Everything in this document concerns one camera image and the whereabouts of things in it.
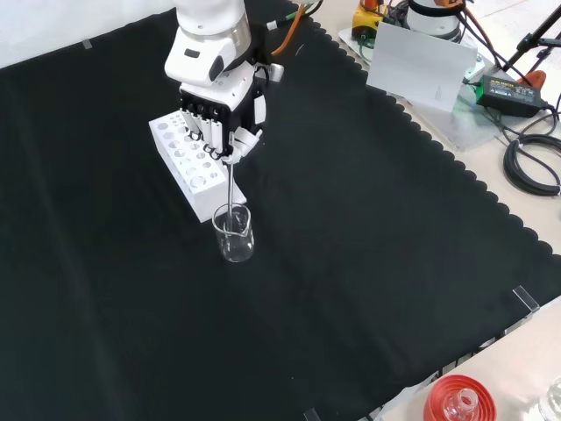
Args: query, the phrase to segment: white paper sheet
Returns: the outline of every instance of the white paper sheet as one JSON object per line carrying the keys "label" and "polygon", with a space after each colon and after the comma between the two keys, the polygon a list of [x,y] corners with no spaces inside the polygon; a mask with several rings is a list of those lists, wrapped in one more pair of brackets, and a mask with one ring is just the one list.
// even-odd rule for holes
{"label": "white paper sheet", "polygon": [[367,84],[451,112],[477,50],[381,23]]}

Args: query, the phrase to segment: black tablecloth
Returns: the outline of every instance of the black tablecloth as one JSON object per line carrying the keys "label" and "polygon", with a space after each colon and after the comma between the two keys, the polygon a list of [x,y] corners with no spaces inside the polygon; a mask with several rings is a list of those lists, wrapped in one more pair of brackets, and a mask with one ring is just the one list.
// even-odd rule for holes
{"label": "black tablecloth", "polygon": [[0,71],[2,419],[355,421],[524,316],[512,288],[561,294],[550,247],[311,22],[237,168],[256,253],[222,261],[147,125],[177,108],[176,25]]}

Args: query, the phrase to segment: orange cable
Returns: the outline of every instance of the orange cable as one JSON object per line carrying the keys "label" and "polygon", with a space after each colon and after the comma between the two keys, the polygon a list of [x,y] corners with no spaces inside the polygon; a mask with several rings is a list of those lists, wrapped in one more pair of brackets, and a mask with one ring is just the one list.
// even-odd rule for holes
{"label": "orange cable", "polygon": [[298,13],[296,13],[295,20],[292,23],[292,25],[290,26],[290,30],[288,30],[287,37],[284,39],[284,41],[282,41],[282,44],[280,44],[280,47],[272,52],[273,56],[279,55],[287,47],[288,43],[290,42],[290,40],[292,39],[292,36],[295,33],[295,30],[296,30],[296,27],[298,26],[298,23],[300,22],[300,18],[302,17],[302,15],[304,13],[304,7],[305,7],[304,4],[301,4],[300,7],[298,8]]}

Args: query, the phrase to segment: glass beaker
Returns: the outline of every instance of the glass beaker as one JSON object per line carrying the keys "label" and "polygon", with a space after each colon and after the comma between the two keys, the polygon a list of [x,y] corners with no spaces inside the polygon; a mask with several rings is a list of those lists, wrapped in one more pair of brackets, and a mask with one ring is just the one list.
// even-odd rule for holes
{"label": "glass beaker", "polygon": [[540,399],[538,407],[546,421],[561,419],[561,377],[551,384],[547,393]]}
{"label": "glass beaker", "polygon": [[217,234],[220,253],[234,263],[252,257],[255,242],[253,239],[252,214],[243,204],[233,203],[231,210],[231,226],[228,221],[228,205],[220,206],[212,217]]}

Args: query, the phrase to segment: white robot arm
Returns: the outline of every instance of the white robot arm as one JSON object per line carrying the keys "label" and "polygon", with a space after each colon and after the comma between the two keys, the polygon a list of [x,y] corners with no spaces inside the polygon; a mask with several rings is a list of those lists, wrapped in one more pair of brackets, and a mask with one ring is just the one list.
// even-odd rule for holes
{"label": "white robot arm", "polygon": [[466,1],[409,0],[407,25],[413,31],[458,42],[461,31],[456,16],[465,8]]}
{"label": "white robot arm", "polygon": [[181,82],[189,136],[205,151],[236,163],[259,141],[266,102],[255,69],[267,65],[244,0],[174,0],[179,29],[165,70]]}

